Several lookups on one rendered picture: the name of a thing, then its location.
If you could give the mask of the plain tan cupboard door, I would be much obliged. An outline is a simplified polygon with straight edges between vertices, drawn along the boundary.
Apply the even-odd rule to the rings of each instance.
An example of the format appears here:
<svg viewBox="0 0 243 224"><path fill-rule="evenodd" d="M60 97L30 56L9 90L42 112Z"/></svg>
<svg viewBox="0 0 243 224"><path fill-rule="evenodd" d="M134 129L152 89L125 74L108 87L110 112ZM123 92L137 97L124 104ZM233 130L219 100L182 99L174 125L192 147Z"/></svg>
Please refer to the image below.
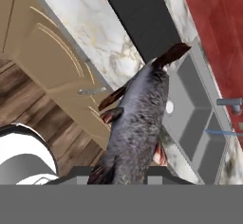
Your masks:
<svg viewBox="0 0 243 224"><path fill-rule="evenodd" d="M0 53L15 57L28 28L31 0L0 0Z"/></svg>

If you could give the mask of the dark grey tray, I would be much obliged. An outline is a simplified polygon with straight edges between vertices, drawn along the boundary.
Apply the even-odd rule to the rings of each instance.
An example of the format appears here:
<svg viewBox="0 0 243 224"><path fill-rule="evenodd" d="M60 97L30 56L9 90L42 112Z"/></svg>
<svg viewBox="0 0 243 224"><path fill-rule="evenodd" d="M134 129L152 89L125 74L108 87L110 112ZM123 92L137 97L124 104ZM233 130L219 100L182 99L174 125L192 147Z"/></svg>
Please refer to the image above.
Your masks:
<svg viewBox="0 0 243 224"><path fill-rule="evenodd" d="M164 0L108 0L141 58L148 63L180 42Z"/></svg>

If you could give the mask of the grey tap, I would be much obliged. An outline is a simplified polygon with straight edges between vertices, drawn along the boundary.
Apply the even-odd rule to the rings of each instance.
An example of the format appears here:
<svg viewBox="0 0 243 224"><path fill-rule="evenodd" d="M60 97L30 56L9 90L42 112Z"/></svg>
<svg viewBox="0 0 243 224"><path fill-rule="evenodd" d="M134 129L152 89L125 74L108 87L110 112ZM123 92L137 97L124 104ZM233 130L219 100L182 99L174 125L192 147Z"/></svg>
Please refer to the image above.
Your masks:
<svg viewBox="0 0 243 224"><path fill-rule="evenodd" d="M242 98L217 99L216 104L229 106L232 109L233 114L240 115L242 112L241 105L243 104L243 99Z"/></svg>

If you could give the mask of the grey fish with brown fins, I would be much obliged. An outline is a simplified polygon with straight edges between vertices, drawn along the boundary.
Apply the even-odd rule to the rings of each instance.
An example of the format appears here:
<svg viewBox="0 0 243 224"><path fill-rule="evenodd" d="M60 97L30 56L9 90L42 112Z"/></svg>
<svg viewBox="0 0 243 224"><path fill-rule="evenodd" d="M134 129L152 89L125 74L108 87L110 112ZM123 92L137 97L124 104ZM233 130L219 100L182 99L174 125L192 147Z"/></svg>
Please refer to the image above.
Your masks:
<svg viewBox="0 0 243 224"><path fill-rule="evenodd" d="M90 173L90 184L141 184L153 161L167 163L159 140L169 94L165 67L189 49L185 43L172 45L102 100L100 118L111 131L106 150Z"/></svg>

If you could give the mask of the grey metal sink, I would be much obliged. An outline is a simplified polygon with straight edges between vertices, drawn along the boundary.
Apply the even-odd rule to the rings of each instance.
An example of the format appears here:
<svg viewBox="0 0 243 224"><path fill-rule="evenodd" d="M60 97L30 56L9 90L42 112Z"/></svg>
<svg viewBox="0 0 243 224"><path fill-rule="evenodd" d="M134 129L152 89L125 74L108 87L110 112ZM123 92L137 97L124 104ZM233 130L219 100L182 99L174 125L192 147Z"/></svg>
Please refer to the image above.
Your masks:
<svg viewBox="0 0 243 224"><path fill-rule="evenodd" d="M164 145L176 176L194 184L217 184L224 165L231 129L226 110L218 105L215 81L198 40L168 68L168 102L163 118L170 136Z"/></svg>

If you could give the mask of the white and black round object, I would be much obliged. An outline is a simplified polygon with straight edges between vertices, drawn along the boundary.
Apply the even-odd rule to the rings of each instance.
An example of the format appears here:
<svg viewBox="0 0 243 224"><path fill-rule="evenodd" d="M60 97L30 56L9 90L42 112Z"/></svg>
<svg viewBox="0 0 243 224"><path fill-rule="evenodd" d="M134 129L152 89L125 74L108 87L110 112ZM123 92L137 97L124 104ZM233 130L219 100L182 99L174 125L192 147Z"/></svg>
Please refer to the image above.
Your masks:
<svg viewBox="0 0 243 224"><path fill-rule="evenodd" d="M59 177L44 138L22 123L0 126L0 185L45 185Z"/></svg>

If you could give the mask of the tan cupboard door with arcs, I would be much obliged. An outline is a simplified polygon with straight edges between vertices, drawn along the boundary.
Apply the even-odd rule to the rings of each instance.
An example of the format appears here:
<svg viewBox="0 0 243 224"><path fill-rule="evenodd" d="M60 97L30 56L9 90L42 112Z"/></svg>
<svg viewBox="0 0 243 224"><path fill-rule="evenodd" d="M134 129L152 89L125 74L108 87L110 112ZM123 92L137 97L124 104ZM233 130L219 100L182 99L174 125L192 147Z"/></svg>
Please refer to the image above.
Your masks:
<svg viewBox="0 0 243 224"><path fill-rule="evenodd" d="M106 91L96 95L76 94L80 89L104 86L87 62L75 54L51 19L34 7L28 8L28 14L28 28L16 53L19 66L105 148L110 126L101 120L98 105Z"/></svg>

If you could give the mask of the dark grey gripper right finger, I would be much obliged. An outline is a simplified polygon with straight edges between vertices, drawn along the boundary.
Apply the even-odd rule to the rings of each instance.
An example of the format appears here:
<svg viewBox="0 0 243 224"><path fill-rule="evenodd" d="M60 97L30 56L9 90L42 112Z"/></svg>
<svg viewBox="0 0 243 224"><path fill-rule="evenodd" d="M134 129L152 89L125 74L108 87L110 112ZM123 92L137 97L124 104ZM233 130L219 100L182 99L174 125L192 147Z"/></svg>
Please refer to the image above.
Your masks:
<svg viewBox="0 0 243 224"><path fill-rule="evenodd" d="M166 167L159 166L151 166L148 169L144 177L144 183L146 185L192 185L192 182L173 176Z"/></svg>

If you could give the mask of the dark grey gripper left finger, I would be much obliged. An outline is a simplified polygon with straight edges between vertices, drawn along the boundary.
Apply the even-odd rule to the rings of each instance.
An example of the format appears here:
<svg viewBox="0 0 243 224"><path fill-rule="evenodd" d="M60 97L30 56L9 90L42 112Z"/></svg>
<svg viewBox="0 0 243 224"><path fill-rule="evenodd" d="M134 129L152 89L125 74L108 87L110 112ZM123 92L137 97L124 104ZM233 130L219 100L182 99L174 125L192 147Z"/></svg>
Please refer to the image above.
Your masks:
<svg viewBox="0 0 243 224"><path fill-rule="evenodd" d="M66 176L52 180L47 185L86 185L92 169L92 166L74 166Z"/></svg>

